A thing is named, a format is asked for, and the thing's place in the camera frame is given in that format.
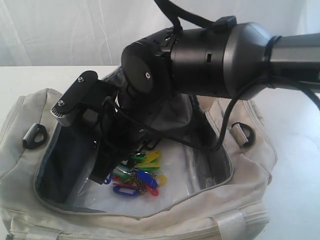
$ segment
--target white curtain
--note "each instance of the white curtain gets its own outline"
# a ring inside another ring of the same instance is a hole
[[[173,0],[212,21],[236,15],[284,36],[320,30],[318,1]],[[0,0],[0,66],[118,65],[125,46],[170,26],[153,0]]]

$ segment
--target clear plastic pocket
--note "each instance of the clear plastic pocket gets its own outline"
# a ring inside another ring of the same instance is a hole
[[[216,134],[204,119],[184,139],[213,147]],[[60,139],[72,144],[61,144]],[[209,152],[162,139],[155,148],[161,152],[157,160],[160,167],[152,171],[166,178],[166,183],[157,188],[158,195],[149,191],[137,196],[118,194],[113,181],[100,185],[88,178],[95,164],[95,153],[84,148],[92,140],[87,135],[79,136],[72,127],[57,128],[35,180],[40,198],[62,211],[146,217],[225,184],[232,176],[231,162],[223,148]]]

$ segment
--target white bag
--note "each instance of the white bag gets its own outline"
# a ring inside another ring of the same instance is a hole
[[[255,142],[251,147],[240,147],[246,135],[241,128],[229,126],[223,147],[233,175],[222,185],[197,191],[146,217],[73,212],[45,202],[35,181],[58,125],[50,109],[60,96],[55,90],[44,89],[20,97],[0,132],[0,206],[4,225],[11,233],[8,239],[246,240],[254,239],[268,223],[261,200],[277,155],[252,101],[239,101],[229,123],[250,126]],[[199,102],[219,134],[229,100],[199,97]],[[46,127],[49,139],[34,150],[24,149],[22,139],[34,123]]]

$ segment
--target screw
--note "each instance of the screw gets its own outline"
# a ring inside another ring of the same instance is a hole
[[[58,105],[59,105],[59,107],[63,107],[65,105],[65,102],[62,100],[59,100]]]
[[[146,77],[147,79],[150,79],[150,78],[151,78],[150,73],[146,72],[146,73],[145,73],[145,77]]]

